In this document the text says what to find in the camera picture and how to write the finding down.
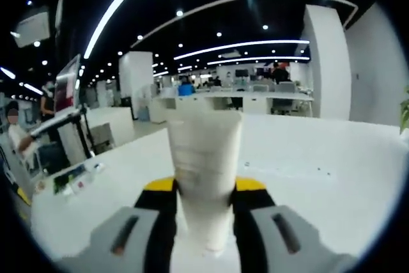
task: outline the ceiling light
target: ceiling light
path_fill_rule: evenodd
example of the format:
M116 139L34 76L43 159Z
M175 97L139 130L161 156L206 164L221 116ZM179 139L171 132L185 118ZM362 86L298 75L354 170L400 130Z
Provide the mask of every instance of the ceiling light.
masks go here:
M190 65L190 66L185 66L185 67L178 68L178 70L179 70L179 71L181 71L181 70L188 70L188 69L190 69L190 68L192 68L191 65Z
M5 69L4 67L0 66L0 70L9 78L15 79L15 74L13 74L11 71Z
M162 75L167 75L169 72L161 72L153 75L154 77L162 76Z
M229 63L235 61L254 61L254 60L271 60L271 59L287 59L287 60L309 60L308 57L293 57L293 56L283 56L283 57L252 57L252 58L238 58L229 59L222 61L209 62L207 65L219 64L219 63Z
M34 86L32 86L32 85L30 85L30 84L28 84L28 83L25 83L25 84L24 84L24 87L25 87L26 89L29 89L30 91L33 91L33 92L39 94L39 95L43 95L43 91L40 91L39 89L35 88Z
M179 60L179 59L187 58L187 57L190 57L190 56L195 56L197 54L204 54L206 52L211 52L211 51L219 51L219 50L222 50L222 49L230 49L230 48L241 47L241 46L263 45L263 44L309 44L309 41L307 41L307 40L267 40L267 41L254 41L254 42L236 43L236 44L231 44L231 45L224 45L224 46L218 46L218 47L213 47L213 48L207 48L207 49L203 49L201 51L190 52L188 54L183 54L181 56L177 56L177 57L175 57L173 59L174 60Z
M84 59L88 59L92 53L92 50L96 44L96 41L100 37L104 27L108 23L109 19L114 15L115 11L120 7L124 0L114 0L111 5L108 7L107 11L104 13L104 16L101 18L98 26L96 27L94 33L92 34L91 40L88 43L87 49L84 53Z
M15 38L19 38L19 37L21 36L20 33L13 32L13 31L10 31L10 34L11 34L12 36L14 36Z

